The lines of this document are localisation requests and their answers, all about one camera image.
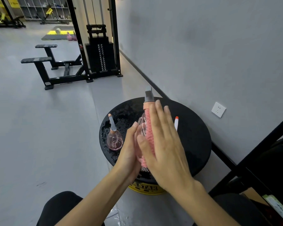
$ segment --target forearm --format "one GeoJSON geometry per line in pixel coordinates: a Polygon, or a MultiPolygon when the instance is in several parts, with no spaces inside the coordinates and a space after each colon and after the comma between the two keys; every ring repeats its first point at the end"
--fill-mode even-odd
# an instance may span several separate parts
{"type": "Polygon", "coordinates": [[[126,176],[114,167],[57,226],[100,226],[128,187],[126,176]]]}
{"type": "Polygon", "coordinates": [[[193,218],[198,226],[239,226],[206,192],[202,184],[192,180],[184,189],[174,192],[173,197],[193,218]]]}

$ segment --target weight bench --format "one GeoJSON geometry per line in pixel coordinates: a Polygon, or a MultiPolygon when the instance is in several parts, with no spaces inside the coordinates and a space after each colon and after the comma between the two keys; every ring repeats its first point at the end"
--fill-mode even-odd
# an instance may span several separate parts
{"type": "Polygon", "coordinates": [[[57,70],[59,67],[65,67],[64,76],[68,76],[70,74],[71,66],[83,65],[83,62],[81,61],[81,54],[77,57],[76,60],[56,61],[51,49],[56,48],[57,46],[58,46],[57,44],[38,44],[35,46],[35,48],[44,48],[47,56],[51,57],[52,60],[50,61],[50,64],[52,70],[57,70]]]}
{"type": "Polygon", "coordinates": [[[49,78],[48,73],[45,69],[45,66],[43,62],[51,62],[53,59],[51,57],[39,57],[39,58],[28,58],[21,60],[21,63],[34,63],[41,79],[45,85],[45,90],[53,89],[54,85],[56,84],[63,84],[63,83],[71,83],[76,81],[82,81],[85,80],[85,75],[82,75],[84,72],[83,65],[80,67],[76,75],[69,75],[69,72],[67,72],[68,75],[58,77],[58,78],[49,78]]]}

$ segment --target gray wall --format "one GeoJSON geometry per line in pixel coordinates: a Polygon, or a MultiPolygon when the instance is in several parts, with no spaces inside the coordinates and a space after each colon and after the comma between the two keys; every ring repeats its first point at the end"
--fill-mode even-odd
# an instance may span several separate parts
{"type": "Polygon", "coordinates": [[[236,163],[283,120],[283,0],[116,2],[120,49],[236,163]]]}

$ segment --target machine foot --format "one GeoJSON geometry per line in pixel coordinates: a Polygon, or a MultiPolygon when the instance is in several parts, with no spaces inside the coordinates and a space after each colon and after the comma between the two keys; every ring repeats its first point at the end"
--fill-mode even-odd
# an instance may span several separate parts
{"type": "Polygon", "coordinates": [[[44,89],[45,89],[45,90],[53,89],[53,86],[54,86],[54,85],[45,86],[44,89]]]}

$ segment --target gray floor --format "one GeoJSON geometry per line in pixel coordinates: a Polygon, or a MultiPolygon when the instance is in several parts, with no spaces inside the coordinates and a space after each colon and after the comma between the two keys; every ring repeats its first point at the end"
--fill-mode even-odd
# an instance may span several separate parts
{"type": "MultiPolygon", "coordinates": [[[[123,78],[107,77],[45,91],[29,57],[46,56],[36,44],[54,43],[56,60],[79,55],[76,42],[41,41],[53,25],[0,29],[0,226],[36,225],[44,204],[71,190],[84,197],[111,168],[98,131],[114,106],[144,94],[147,82],[121,56],[123,78]]],[[[50,76],[62,75],[63,69],[50,76]]],[[[106,226],[192,225],[168,194],[147,196],[127,189],[106,226]]]]}

